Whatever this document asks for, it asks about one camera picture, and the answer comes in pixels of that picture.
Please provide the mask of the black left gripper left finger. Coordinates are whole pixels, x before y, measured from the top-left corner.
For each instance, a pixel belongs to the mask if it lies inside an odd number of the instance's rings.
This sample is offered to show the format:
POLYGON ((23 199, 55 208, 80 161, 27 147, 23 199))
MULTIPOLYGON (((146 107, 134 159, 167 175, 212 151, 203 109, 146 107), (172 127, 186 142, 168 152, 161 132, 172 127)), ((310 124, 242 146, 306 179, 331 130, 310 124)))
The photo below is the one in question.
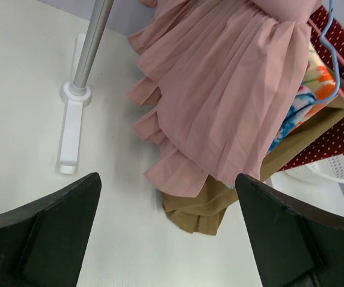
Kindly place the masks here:
POLYGON ((0 286, 76 286, 101 189, 90 173, 0 214, 0 286))

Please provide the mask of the tan brown skirt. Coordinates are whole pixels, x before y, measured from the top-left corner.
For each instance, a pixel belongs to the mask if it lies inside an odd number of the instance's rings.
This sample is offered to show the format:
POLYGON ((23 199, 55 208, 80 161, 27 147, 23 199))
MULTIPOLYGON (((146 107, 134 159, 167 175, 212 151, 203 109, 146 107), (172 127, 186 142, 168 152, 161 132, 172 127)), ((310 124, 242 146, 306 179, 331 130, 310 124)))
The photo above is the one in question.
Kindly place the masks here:
MULTIPOLYGON (((344 104, 340 99, 336 99, 296 128, 263 160, 260 170, 261 181, 282 171, 282 167, 343 117, 344 104)), ((164 194, 162 199, 167 218, 180 229, 188 233, 215 236, 226 209, 238 200, 238 196, 235 190, 208 177, 195 198, 164 194)))

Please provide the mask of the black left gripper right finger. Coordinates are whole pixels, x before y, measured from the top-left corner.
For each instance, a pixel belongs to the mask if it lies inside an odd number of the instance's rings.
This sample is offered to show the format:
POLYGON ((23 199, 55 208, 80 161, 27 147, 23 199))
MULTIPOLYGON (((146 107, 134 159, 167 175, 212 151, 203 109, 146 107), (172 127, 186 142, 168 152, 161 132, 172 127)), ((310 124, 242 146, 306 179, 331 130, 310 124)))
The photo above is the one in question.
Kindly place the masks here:
POLYGON ((344 286, 344 217, 245 174, 235 188, 263 286, 344 286))

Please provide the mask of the blue wire hanger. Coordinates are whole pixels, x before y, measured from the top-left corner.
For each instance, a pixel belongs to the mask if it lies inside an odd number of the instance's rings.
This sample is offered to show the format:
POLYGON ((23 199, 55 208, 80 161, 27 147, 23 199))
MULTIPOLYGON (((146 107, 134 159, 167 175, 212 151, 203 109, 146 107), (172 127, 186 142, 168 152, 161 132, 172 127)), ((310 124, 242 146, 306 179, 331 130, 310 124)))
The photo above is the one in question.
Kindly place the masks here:
POLYGON ((317 100, 315 102, 316 105, 324 104, 328 102, 329 100, 333 100, 337 96, 340 90, 340 70, 339 70, 339 62, 337 58, 337 51, 334 48, 334 46, 326 39, 326 34, 331 28, 333 20, 334 20, 334 0, 329 0, 328 1, 328 22, 322 32, 320 30, 317 30, 317 34, 319 36, 320 43, 331 54, 331 59, 333 62, 333 71, 335 74, 335 78, 334 78, 335 86, 334 86, 334 90, 325 99, 317 100))

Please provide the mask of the blue floral skirt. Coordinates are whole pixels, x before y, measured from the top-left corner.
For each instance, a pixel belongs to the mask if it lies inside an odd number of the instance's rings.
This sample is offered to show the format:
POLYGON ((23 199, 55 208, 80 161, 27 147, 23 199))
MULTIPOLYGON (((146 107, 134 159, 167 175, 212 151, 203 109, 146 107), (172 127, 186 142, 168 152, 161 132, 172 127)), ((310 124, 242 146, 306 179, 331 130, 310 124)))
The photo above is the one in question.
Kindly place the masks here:
POLYGON ((315 106, 316 101, 317 96, 307 86, 299 87, 285 119, 268 149, 268 153, 273 151, 290 132, 314 115, 311 109, 315 106))

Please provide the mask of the orange tulip floral skirt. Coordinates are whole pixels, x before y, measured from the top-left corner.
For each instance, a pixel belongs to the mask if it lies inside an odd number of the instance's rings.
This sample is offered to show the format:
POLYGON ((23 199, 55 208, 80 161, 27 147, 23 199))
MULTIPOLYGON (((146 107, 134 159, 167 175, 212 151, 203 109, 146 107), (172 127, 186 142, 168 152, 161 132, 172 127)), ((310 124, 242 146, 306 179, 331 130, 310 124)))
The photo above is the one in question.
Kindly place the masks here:
POLYGON ((333 76, 329 73, 311 43, 309 44, 308 66, 298 91, 307 102, 306 114, 302 117, 301 123, 308 121, 333 100, 329 99, 323 103, 315 103, 327 99, 334 92, 336 86, 333 76))

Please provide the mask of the red polka dot skirt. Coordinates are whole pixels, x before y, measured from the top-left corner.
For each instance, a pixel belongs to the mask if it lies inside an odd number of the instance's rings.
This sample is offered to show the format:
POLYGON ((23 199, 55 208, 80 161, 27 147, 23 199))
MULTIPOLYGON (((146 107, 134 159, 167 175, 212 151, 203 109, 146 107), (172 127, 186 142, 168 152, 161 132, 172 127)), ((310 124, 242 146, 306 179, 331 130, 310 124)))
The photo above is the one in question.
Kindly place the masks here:
MULTIPOLYGON (((344 60, 344 28, 334 20, 326 38, 334 45, 339 55, 344 60)), ((340 76, 344 80, 344 66, 340 64, 340 76)), ((330 127, 313 143, 303 149, 298 155, 289 161, 282 170, 299 167, 303 164, 329 158, 334 155, 344 155, 344 117, 334 126, 330 127)))

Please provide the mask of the pink pleated skirt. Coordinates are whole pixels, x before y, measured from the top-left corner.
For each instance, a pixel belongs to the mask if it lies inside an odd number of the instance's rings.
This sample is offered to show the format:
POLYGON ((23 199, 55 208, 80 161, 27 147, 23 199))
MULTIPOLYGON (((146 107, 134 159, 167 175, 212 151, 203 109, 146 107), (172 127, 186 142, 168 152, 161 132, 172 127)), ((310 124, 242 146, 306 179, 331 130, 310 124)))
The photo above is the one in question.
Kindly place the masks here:
POLYGON ((134 126, 160 148, 145 173, 163 193, 196 197, 208 177, 259 178, 308 65, 307 22, 321 1, 145 1, 129 37, 143 72, 128 97, 134 126))

